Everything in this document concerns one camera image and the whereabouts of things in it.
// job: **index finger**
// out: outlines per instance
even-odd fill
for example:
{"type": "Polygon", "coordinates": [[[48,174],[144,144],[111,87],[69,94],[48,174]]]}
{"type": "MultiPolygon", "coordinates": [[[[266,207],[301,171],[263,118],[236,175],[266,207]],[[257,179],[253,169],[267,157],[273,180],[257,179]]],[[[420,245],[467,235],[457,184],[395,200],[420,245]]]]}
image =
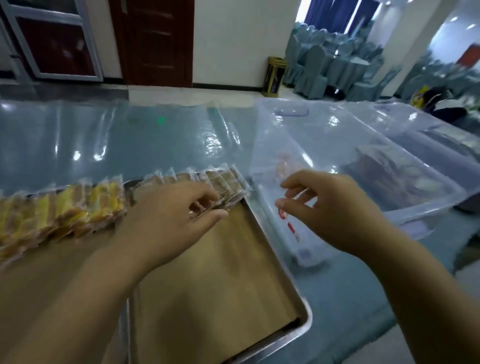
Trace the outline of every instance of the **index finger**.
{"type": "Polygon", "coordinates": [[[303,189],[311,188],[312,190],[317,190],[319,184],[330,181],[332,175],[327,172],[316,172],[314,170],[300,170],[292,175],[290,175],[286,180],[284,180],[280,187],[286,189],[303,189]]]}
{"type": "Polygon", "coordinates": [[[185,194],[184,197],[188,200],[188,203],[199,199],[208,199],[211,201],[218,201],[220,196],[215,189],[204,182],[184,182],[185,194]]]}

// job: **person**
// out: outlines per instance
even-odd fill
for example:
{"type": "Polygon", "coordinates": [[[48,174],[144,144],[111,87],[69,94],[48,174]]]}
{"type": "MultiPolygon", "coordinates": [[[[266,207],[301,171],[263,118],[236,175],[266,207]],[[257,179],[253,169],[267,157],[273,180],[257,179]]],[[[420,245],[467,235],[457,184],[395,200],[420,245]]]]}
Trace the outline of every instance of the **person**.
{"type": "MultiPolygon", "coordinates": [[[[350,177],[302,170],[281,187],[287,191],[278,208],[374,272],[416,363],[480,363],[479,305],[421,244],[390,224],[350,177]],[[313,207],[305,205],[314,198],[313,207]]],[[[140,201],[4,363],[87,363],[93,352],[102,352],[107,343],[99,338],[113,333],[142,278],[228,215],[212,210],[189,219],[194,201],[209,207],[218,198],[206,184],[184,182],[159,187],[140,201]]]]}

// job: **gold trash can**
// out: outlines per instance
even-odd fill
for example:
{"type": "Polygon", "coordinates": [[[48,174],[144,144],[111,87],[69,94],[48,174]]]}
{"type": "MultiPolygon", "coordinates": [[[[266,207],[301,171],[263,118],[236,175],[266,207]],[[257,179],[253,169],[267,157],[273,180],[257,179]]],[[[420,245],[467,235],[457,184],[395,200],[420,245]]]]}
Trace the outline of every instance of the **gold trash can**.
{"type": "Polygon", "coordinates": [[[288,62],[278,57],[268,57],[268,68],[265,76],[262,95],[265,97],[278,97],[278,89],[282,84],[288,62]]]}

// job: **plastic storage container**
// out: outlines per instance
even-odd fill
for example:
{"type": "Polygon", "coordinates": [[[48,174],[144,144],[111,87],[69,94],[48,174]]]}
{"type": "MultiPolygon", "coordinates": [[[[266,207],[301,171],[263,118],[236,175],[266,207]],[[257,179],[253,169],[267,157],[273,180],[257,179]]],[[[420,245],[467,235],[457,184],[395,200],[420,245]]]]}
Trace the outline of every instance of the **plastic storage container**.
{"type": "Polygon", "coordinates": [[[465,198],[465,191],[451,179],[337,103],[261,99],[256,107],[252,179],[264,210],[301,266],[329,259],[335,249],[274,205],[285,192],[280,182],[297,170],[350,175],[389,220],[405,225],[413,235],[425,232],[423,219],[465,198]]]}
{"type": "Polygon", "coordinates": [[[403,103],[342,103],[362,122],[465,189],[480,192],[480,139],[403,103]]]}

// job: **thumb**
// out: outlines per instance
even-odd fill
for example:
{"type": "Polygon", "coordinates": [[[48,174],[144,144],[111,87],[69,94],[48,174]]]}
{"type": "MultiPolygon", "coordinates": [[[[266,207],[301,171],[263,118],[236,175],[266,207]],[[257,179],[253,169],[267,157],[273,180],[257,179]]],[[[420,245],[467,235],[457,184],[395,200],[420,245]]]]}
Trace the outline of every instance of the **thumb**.
{"type": "Polygon", "coordinates": [[[207,231],[214,227],[220,220],[226,218],[228,212],[218,209],[211,210],[201,215],[197,220],[193,221],[193,231],[197,238],[200,239],[207,231]]]}
{"type": "Polygon", "coordinates": [[[279,198],[275,202],[275,206],[284,210],[286,213],[295,216],[298,220],[305,225],[311,219],[313,208],[307,206],[293,198],[279,198]]]}

